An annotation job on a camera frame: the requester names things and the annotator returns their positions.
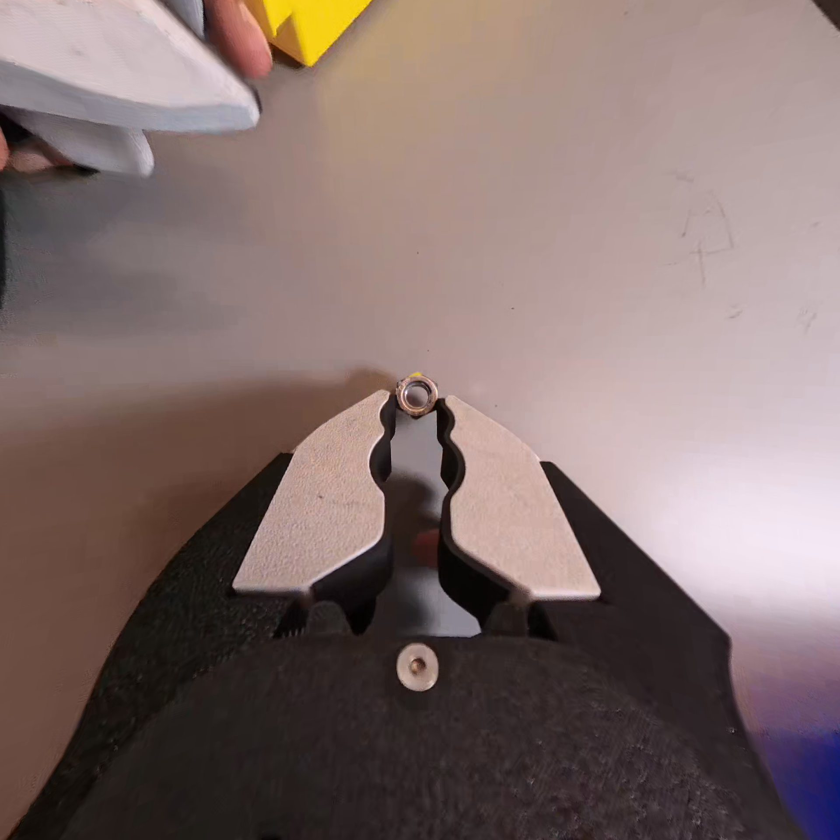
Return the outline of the silver hex nut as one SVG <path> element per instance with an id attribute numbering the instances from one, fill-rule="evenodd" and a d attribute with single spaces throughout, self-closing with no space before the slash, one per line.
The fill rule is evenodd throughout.
<path id="1" fill-rule="evenodd" d="M 419 419 L 436 410 L 438 386 L 421 372 L 402 378 L 395 386 L 397 407 L 408 417 Z"/>

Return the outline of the yellow plastic bin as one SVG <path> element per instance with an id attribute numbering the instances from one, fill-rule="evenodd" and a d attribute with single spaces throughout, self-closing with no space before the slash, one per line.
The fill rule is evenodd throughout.
<path id="1" fill-rule="evenodd" d="M 371 1 L 245 1 L 269 45 L 313 67 Z"/>

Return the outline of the blue plastic bin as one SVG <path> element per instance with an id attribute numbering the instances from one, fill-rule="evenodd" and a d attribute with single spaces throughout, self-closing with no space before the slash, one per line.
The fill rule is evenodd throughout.
<path id="1" fill-rule="evenodd" d="M 839 838 L 838 714 L 757 717 L 753 739 L 807 838 Z"/>

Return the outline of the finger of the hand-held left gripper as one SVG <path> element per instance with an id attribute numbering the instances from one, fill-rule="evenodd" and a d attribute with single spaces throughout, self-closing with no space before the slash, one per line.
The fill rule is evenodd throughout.
<path id="1" fill-rule="evenodd" d="M 164 5 L 2 1 L 1 103 L 126 129 L 250 130 L 258 100 Z"/>
<path id="2" fill-rule="evenodd" d="M 128 129 L 54 114 L 2 106 L 2 118 L 28 132 L 59 158 L 96 172 L 149 176 L 150 144 L 140 129 Z"/>

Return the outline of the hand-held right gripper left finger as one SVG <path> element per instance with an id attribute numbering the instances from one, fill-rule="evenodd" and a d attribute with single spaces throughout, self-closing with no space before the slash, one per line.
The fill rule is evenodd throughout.
<path id="1" fill-rule="evenodd" d="M 294 449 L 234 578 L 243 595 L 343 607 L 372 602 L 392 574 L 384 483 L 396 406 L 378 390 Z"/>

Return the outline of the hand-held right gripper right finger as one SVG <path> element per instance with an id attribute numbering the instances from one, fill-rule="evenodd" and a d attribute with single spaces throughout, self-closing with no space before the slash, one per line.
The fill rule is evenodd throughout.
<path id="1" fill-rule="evenodd" d="M 601 586 L 534 451 L 455 396 L 438 412 L 445 592 L 467 611 L 597 600 Z"/>

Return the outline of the person's left hand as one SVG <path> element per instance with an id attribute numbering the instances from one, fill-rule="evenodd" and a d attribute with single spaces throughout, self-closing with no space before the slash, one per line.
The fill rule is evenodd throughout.
<path id="1" fill-rule="evenodd" d="M 269 43 L 246 2 L 204 1 L 206 34 L 226 62 L 247 79 L 273 67 Z"/>

